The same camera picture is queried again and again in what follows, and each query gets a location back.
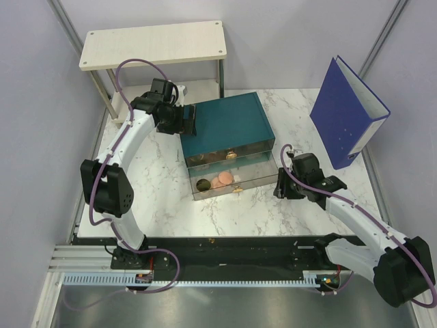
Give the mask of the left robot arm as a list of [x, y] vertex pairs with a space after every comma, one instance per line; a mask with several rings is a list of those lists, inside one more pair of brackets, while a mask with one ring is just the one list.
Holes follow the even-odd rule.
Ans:
[[108, 223], [117, 244], [128, 250], [126, 261], [136, 269], [147, 266], [150, 253], [131, 210], [135, 193], [127, 171], [150, 133], [196, 134], [196, 108], [185, 104], [186, 93], [183, 85], [154, 79], [148, 92], [128, 103], [128, 116], [109, 146], [80, 167], [89, 222]]

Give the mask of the gold round jar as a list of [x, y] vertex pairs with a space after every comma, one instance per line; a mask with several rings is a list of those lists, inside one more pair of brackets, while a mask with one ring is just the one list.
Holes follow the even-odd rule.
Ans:
[[199, 179], [196, 182], [198, 192], [205, 192], [211, 189], [211, 182], [205, 178]]

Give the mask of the pink round compact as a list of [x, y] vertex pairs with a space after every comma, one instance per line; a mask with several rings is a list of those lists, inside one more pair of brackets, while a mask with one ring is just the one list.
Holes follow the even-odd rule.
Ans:
[[212, 189], [216, 189], [216, 188], [219, 188], [219, 187], [224, 187], [224, 184], [222, 182], [220, 182], [218, 177], [213, 178], [210, 183], [211, 183], [211, 188]]
[[230, 185], [234, 181], [234, 176], [230, 172], [221, 172], [218, 180], [223, 185]]

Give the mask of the teal drawer organizer box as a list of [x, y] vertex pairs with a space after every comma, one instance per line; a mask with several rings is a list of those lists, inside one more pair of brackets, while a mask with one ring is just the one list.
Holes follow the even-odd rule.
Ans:
[[194, 137], [200, 141], [188, 141], [195, 150], [242, 146], [275, 137], [257, 92], [199, 102], [195, 106]]

